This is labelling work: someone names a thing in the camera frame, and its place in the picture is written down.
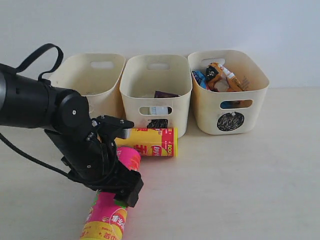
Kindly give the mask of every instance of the white table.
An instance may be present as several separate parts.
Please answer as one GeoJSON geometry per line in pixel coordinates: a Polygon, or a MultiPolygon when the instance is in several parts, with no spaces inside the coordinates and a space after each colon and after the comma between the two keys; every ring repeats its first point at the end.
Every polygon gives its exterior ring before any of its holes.
{"type": "MultiPolygon", "coordinates": [[[[320,88],[270,89],[249,133],[212,136],[192,112],[179,157],[143,158],[144,187],[123,240],[320,237],[320,88]]],[[[39,129],[1,127],[67,170],[39,129]]],[[[95,193],[0,143],[0,239],[77,240],[95,193]]]]}

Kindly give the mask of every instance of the cream plastic basket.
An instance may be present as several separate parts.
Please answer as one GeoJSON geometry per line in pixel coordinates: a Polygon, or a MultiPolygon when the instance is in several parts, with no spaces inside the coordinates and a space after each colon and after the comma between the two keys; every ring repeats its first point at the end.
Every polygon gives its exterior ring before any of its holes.
{"type": "Polygon", "coordinates": [[[51,75],[52,85],[78,91],[89,102],[91,118],[124,117],[119,91],[125,57],[112,53],[83,53],[69,57],[51,75]]]}
{"type": "Polygon", "coordinates": [[[138,55],[129,59],[120,83],[126,118],[134,122],[135,128],[177,128],[178,138],[187,129],[191,91],[188,60],[174,54],[138,55]],[[155,91],[179,96],[154,98],[155,91]],[[169,107],[171,112],[151,115],[150,107],[169,107]]]}
{"type": "Polygon", "coordinates": [[[220,62],[240,80],[247,82],[247,91],[213,92],[199,86],[192,77],[192,109],[198,127],[211,135],[240,134],[252,130],[263,105],[269,80],[245,53],[236,50],[194,52],[188,56],[192,71],[205,74],[208,63],[220,62]],[[243,100],[242,108],[222,109],[221,103],[243,100]]]}

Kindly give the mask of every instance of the blue package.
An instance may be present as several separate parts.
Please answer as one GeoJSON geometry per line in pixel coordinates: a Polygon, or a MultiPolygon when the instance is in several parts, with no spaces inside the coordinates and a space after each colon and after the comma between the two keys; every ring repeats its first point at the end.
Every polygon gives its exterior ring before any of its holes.
{"type": "Polygon", "coordinates": [[[196,82],[200,85],[200,87],[208,89],[206,84],[207,78],[201,71],[192,71],[192,74],[196,82]]]}

